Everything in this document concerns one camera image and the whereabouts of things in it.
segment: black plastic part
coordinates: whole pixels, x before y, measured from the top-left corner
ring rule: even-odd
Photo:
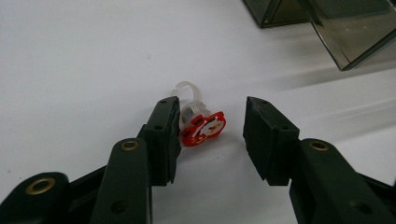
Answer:
[[[34,175],[12,190],[0,205],[0,223],[62,223],[69,205],[68,192],[64,174]]]
[[[105,170],[104,166],[70,183],[72,202],[65,223],[89,223]]]
[[[161,100],[155,106],[143,135],[148,144],[151,186],[166,186],[175,180],[177,156],[180,154],[178,120],[180,106],[176,96]]]
[[[316,202],[309,223],[396,223],[388,208],[331,144],[305,139],[301,142],[297,160]],[[299,178],[294,176],[293,182],[298,182]],[[302,204],[298,199],[293,199],[297,218],[303,216],[296,209],[296,204]]]
[[[362,175],[369,188],[382,201],[388,210],[396,217],[396,190],[395,187],[384,184],[378,180],[372,179],[367,175]]]
[[[262,180],[287,186],[292,153],[300,130],[269,102],[247,98],[244,137],[247,152]]]
[[[90,223],[151,223],[149,189],[145,141],[119,141],[111,152]]]

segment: screw hole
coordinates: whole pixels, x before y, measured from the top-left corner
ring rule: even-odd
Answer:
[[[319,150],[319,151],[326,151],[329,149],[329,147],[321,142],[310,142],[309,146],[311,146],[313,149]]]
[[[128,209],[128,202],[125,200],[117,201],[111,204],[111,212],[114,214],[120,214],[125,212]]]
[[[349,205],[364,214],[373,213],[373,209],[369,205],[367,205],[366,203],[360,200],[351,200],[349,202]]]
[[[47,192],[48,190],[52,189],[55,185],[55,179],[52,177],[44,177],[37,179],[35,182],[30,184],[25,192],[30,195],[37,195]]]

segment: red plastic piece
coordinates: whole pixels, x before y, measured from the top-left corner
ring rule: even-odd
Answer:
[[[224,129],[226,120],[222,111],[207,118],[198,115],[191,120],[191,126],[181,132],[181,141],[186,147],[194,147],[208,138],[218,136]]]

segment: gray translucent plastic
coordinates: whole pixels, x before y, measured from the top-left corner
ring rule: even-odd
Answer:
[[[244,0],[261,28],[310,20],[342,71],[396,37],[392,0]]]
[[[396,36],[388,0],[300,0],[340,70],[348,70]]]

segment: transparent plastic object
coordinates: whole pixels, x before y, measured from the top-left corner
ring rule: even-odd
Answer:
[[[356,67],[396,37],[396,10],[388,0],[300,2],[342,71]]]
[[[178,83],[172,96],[178,96],[179,90],[185,87],[192,89],[193,99],[180,110],[181,141],[186,147],[194,147],[208,138],[218,136],[224,129],[226,120],[222,111],[211,114],[206,109],[200,90],[188,81]]]
[[[341,71],[396,38],[396,0],[243,0],[261,28],[311,21]]]

